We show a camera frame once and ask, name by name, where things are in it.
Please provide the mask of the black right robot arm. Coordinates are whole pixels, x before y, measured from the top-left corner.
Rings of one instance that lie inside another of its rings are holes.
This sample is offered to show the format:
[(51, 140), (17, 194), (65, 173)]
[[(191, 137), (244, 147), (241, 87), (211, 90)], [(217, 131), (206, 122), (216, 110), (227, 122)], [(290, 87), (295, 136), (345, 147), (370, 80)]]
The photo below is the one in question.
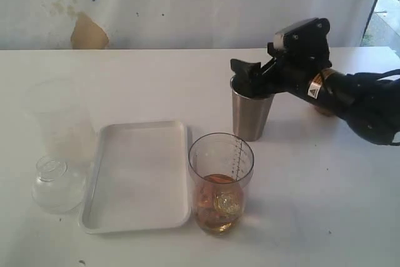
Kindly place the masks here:
[(326, 18), (294, 23), (267, 44), (266, 64), (230, 61), (233, 85), (250, 99), (290, 93), (339, 117), (360, 138), (399, 146), (399, 70), (343, 74), (329, 59)]

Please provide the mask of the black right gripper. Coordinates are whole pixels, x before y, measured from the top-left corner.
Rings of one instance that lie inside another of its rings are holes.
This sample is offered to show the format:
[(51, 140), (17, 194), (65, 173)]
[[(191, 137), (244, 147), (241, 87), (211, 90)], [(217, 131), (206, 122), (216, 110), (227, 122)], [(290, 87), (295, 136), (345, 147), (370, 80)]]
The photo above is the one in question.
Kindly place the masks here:
[(318, 18), (315, 35), (305, 51), (299, 53), (278, 52), (270, 55), (271, 60), (261, 67), (260, 62), (249, 63), (231, 59), (234, 73), (232, 86), (240, 95), (264, 96), (283, 92), (293, 93), (299, 98), (309, 97), (309, 87), (315, 76), (321, 77), (321, 90), (332, 96), (322, 71), (331, 68), (329, 60), (328, 19)]

